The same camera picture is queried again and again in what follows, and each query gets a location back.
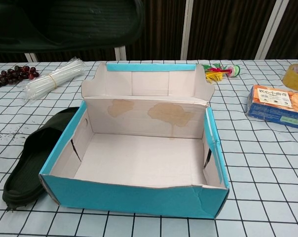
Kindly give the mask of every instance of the snack package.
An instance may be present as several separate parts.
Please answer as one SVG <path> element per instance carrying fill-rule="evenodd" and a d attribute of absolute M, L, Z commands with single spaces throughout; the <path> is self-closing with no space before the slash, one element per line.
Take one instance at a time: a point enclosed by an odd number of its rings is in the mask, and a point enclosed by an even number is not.
<path fill-rule="evenodd" d="M 298 93 L 254 85 L 248 96 L 246 115 L 298 128 Z"/>

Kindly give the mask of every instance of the rubber band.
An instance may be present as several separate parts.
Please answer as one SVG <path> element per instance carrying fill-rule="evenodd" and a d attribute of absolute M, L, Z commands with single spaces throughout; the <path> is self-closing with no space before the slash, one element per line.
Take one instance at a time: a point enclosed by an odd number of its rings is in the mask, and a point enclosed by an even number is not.
<path fill-rule="evenodd" d="M 51 76 L 51 74 L 47 74 L 47 75 L 49 75 L 50 76 L 50 78 L 52 79 L 52 81 L 55 83 L 55 88 L 54 89 L 56 89 L 57 88 L 57 83 L 55 82 L 55 79 L 54 78 L 52 78 L 52 76 Z"/>

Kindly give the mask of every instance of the clear packing tape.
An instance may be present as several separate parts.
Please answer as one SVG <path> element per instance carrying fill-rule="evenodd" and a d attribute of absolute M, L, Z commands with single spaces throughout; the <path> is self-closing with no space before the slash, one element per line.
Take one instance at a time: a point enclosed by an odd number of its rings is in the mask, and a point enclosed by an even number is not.
<path fill-rule="evenodd" d="M 51 73 L 40 76 L 25 86 L 27 100 L 36 100 L 56 89 L 66 81 L 81 75 L 84 72 L 85 63 L 81 59 L 73 58 L 64 66 Z"/>
<path fill-rule="evenodd" d="M 283 78 L 283 84 L 290 89 L 298 91 L 298 64 L 292 64 L 288 68 Z"/>

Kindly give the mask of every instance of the dark curtain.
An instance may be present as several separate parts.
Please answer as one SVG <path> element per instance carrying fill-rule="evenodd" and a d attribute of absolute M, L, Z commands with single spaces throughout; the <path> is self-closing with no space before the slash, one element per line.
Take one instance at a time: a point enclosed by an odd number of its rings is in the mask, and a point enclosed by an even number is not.
<path fill-rule="evenodd" d="M 65 62 L 73 57 L 82 59 L 83 61 L 112 61 L 115 60 L 114 48 L 108 49 L 92 49 L 81 51 L 63 51 L 36 53 L 40 62 Z"/>
<path fill-rule="evenodd" d="M 298 59 L 298 0 L 290 0 L 266 59 Z"/>
<path fill-rule="evenodd" d="M 24 53 L 0 53 L 0 63 L 27 62 Z"/>
<path fill-rule="evenodd" d="M 186 0 L 144 0 L 145 28 L 126 46 L 127 60 L 180 59 Z"/>
<path fill-rule="evenodd" d="M 194 1 L 187 59 L 254 59 L 275 0 Z"/>

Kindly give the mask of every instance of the grid pattern tablecloth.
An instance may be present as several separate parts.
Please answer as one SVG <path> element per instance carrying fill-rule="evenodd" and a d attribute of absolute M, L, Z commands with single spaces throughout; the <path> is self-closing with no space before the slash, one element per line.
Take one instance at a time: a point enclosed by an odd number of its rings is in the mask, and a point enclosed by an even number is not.
<path fill-rule="evenodd" d="M 155 62 L 241 66 L 240 76 L 215 84 L 211 100 L 231 186 L 218 218 L 71 209 L 56 205 L 48 195 L 17 211 L 5 212 L 3 185 L 18 161 L 25 139 L 58 111 L 80 105 L 81 82 L 92 79 L 99 64 L 87 62 L 83 76 L 34 102 L 23 99 L 22 86 L 27 81 L 0 88 L 0 237 L 298 237 L 298 129 L 244 114 L 252 85 L 285 88 L 281 78 L 288 66 L 298 60 Z M 46 74 L 62 64 L 28 65 Z M 14 65 L 0 63 L 0 71 Z"/>

